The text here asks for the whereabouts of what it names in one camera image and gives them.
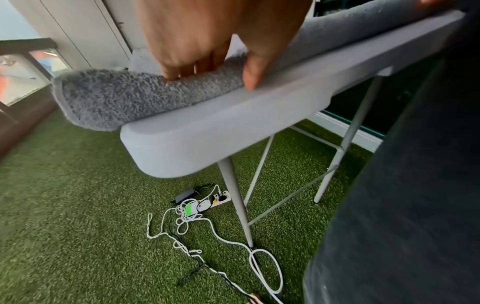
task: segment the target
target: artificial grass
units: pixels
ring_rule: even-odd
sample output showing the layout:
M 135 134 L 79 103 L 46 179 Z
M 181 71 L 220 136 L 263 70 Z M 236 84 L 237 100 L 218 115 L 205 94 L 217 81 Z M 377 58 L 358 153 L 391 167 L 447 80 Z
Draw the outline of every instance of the artificial grass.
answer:
M 318 136 L 340 137 L 304 121 Z M 247 192 L 266 141 L 233 157 L 240 188 Z M 274 139 L 249 203 L 253 219 L 324 172 L 335 150 L 287 129 Z M 302 277 L 349 185 L 371 156 L 353 145 L 330 182 L 321 205 L 318 184 L 252 227 L 256 245 L 272 252 L 284 276 L 285 303 L 303 302 Z M 202 270 L 185 286 L 177 282 L 195 263 L 168 238 L 147 240 L 147 214 L 157 233 L 172 198 L 187 188 L 218 183 L 216 165 L 196 174 L 157 179 L 138 170 L 118 132 L 68 124 L 54 113 L 0 162 L 1 303 L 244 303 L 217 276 Z M 205 214 L 226 239 L 245 242 L 231 203 Z M 252 273 L 243 248 L 219 242 L 207 223 L 194 223 L 190 249 L 246 291 L 273 302 Z M 260 258 L 276 288 L 276 270 Z

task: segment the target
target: hand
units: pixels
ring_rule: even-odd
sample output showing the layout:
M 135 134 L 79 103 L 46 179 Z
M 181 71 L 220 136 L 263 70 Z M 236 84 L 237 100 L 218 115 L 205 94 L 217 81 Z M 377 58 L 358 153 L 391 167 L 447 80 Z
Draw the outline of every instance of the hand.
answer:
M 253 90 L 302 25 L 312 0 L 134 0 L 150 52 L 168 80 L 213 71 L 232 34 L 248 48 Z

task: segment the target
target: metal table leg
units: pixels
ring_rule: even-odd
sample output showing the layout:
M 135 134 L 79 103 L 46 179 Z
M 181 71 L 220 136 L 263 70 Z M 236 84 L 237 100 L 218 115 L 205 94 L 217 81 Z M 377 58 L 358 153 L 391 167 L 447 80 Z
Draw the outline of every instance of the metal table leg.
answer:
M 340 164 L 342 158 L 344 157 L 345 153 L 347 152 L 347 149 L 350 146 L 350 143 L 352 143 L 352 140 L 354 139 L 355 134 L 359 130 L 360 126 L 362 125 L 362 122 L 365 119 L 365 116 L 367 116 L 368 112 L 370 111 L 370 108 L 372 107 L 372 104 L 374 103 L 377 94 L 380 91 L 380 87 L 382 85 L 382 76 L 376 76 L 373 79 L 373 82 L 371 83 L 370 87 L 368 88 L 367 93 L 365 94 L 365 97 L 363 98 L 360 106 L 358 107 L 358 110 L 355 113 L 355 116 L 353 117 L 353 120 L 351 121 L 350 126 L 348 127 L 348 130 L 345 133 L 345 136 L 343 140 L 341 141 L 341 150 L 338 149 L 335 156 L 333 157 L 333 160 L 330 163 L 330 167 L 328 168 L 331 170 L 335 166 L 338 167 Z M 320 188 L 318 189 L 318 192 L 315 195 L 315 199 L 313 200 L 315 203 L 319 203 L 322 195 L 325 192 L 325 189 L 329 185 L 330 180 L 332 179 L 333 175 L 335 174 L 336 170 L 333 170 L 331 173 L 329 173 L 323 180 L 321 181 Z
M 253 247 L 254 241 L 250 232 L 249 219 L 247 217 L 247 208 L 245 207 L 244 200 L 242 199 L 242 195 L 240 194 L 239 183 L 237 182 L 237 176 L 235 175 L 232 158 L 227 157 L 219 161 L 218 167 L 220 168 L 220 172 L 223 176 L 226 187 L 230 192 L 231 201 L 235 206 L 236 213 L 238 214 L 241 226 L 243 228 L 243 231 L 245 232 L 246 241 L 248 242 L 249 247 Z

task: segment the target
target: glass panel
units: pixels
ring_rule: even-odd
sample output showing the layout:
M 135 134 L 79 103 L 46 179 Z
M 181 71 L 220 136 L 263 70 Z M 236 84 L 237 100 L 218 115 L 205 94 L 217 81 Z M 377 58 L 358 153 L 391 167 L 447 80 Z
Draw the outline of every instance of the glass panel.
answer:
M 13 55 L 0 56 L 0 101 L 7 106 L 45 86 L 31 70 Z
M 0 0 L 0 40 L 33 38 L 40 38 L 40 36 L 9 0 Z
M 34 51 L 30 54 L 54 77 L 70 70 L 55 50 Z

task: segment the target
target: power strip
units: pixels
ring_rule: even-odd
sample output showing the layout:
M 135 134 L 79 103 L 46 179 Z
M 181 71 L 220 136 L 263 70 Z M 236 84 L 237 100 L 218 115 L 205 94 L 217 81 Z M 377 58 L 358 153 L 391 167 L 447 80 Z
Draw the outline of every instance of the power strip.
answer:
M 193 201 L 185 207 L 185 215 L 192 216 L 197 213 L 202 213 L 210 208 L 230 202 L 231 200 L 232 198 L 230 197 L 230 193 L 228 191 L 224 191 L 222 196 L 219 196 L 218 194 L 213 195 L 213 201 L 210 201 L 209 197 L 206 197 L 199 202 Z

